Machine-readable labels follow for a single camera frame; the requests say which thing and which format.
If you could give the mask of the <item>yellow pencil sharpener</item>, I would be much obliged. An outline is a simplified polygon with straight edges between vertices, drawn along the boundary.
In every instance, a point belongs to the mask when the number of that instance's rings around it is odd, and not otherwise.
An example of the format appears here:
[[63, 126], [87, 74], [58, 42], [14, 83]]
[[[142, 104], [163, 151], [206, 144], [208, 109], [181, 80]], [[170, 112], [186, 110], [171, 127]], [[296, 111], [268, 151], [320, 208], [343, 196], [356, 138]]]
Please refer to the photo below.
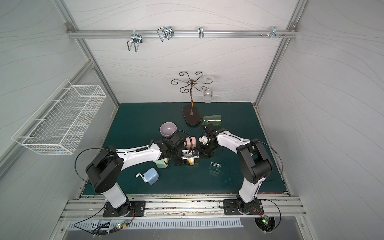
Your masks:
[[199, 159], [188, 158], [186, 159], [186, 166], [194, 166], [199, 164]]

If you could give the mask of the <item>pink pencil sharpener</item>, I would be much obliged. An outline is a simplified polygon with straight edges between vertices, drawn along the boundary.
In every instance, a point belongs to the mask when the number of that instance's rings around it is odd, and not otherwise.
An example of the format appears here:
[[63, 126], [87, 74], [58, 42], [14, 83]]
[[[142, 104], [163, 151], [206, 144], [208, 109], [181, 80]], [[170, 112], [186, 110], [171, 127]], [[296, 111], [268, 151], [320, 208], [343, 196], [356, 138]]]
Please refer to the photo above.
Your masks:
[[195, 137], [187, 137], [186, 138], [186, 149], [195, 149], [197, 146], [197, 141]]

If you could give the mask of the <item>green pencil sharpener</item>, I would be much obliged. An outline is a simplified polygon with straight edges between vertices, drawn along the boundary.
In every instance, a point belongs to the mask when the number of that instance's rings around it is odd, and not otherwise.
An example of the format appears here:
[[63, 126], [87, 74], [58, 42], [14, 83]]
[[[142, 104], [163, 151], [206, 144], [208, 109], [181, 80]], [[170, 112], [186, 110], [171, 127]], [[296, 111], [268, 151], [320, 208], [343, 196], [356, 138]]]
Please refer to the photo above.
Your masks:
[[155, 164], [159, 169], [166, 169], [169, 165], [169, 159], [165, 158], [165, 159], [157, 160], [155, 161]]

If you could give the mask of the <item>green clear tray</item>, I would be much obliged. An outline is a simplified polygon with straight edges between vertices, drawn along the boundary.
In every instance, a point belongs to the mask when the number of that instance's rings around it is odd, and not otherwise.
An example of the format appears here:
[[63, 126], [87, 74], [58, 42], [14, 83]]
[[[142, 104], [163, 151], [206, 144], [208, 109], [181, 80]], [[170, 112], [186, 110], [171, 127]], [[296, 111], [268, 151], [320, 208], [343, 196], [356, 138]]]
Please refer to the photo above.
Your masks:
[[218, 175], [221, 171], [221, 165], [219, 163], [211, 162], [209, 167], [210, 174]]

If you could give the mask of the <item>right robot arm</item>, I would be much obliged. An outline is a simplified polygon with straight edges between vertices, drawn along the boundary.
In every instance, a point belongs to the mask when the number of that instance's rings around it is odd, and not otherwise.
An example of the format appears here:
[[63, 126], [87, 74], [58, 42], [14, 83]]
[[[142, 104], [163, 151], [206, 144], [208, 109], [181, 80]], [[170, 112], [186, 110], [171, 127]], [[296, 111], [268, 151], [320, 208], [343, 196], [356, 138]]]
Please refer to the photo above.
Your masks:
[[259, 190], [273, 171], [274, 165], [265, 144], [258, 139], [249, 140], [233, 135], [226, 129], [216, 129], [213, 124], [204, 127], [205, 134], [199, 137], [199, 152], [211, 157], [218, 147], [237, 154], [244, 176], [237, 193], [236, 206], [240, 214], [247, 215], [261, 205]]

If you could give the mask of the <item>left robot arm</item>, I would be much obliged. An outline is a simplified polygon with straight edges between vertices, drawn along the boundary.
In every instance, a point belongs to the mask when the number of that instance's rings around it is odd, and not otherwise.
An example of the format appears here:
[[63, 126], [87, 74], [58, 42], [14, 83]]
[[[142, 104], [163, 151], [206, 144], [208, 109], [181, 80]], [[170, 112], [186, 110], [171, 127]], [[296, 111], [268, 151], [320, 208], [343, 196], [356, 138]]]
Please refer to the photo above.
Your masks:
[[99, 148], [98, 155], [85, 168], [88, 176], [85, 182], [92, 185], [95, 193], [106, 199], [105, 216], [125, 217], [133, 214], [134, 207], [118, 183], [121, 173], [142, 164], [184, 161], [193, 155], [196, 146], [195, 137], [185, 131], [176, 131], [169, 137], [151, 141], [142, 147]]

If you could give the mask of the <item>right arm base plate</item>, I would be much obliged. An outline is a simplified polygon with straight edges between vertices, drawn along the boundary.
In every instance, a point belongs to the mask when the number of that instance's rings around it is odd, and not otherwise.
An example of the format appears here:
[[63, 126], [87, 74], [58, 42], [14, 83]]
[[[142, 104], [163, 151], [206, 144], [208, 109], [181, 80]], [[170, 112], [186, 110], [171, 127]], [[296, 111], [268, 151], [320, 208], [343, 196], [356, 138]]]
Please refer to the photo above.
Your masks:
[[260, 199], [255, 199], [249, 203], [244, 203], [242, 199], [224, 200], [223, 203], [226, 216], [264, 214], [264, 208]]

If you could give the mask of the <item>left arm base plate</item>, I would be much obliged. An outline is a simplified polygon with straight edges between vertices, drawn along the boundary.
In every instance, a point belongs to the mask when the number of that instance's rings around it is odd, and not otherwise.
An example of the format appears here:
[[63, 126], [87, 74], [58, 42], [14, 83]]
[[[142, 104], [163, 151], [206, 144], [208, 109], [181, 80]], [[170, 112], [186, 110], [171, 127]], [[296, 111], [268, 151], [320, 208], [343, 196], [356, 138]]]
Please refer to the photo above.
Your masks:
[[145, 210], [145, 201], [127, 201], [117, 209], [113, 208], [110, 202], [107, 202], [103, 217], [117, 218], [117, 217], [142, 217]]

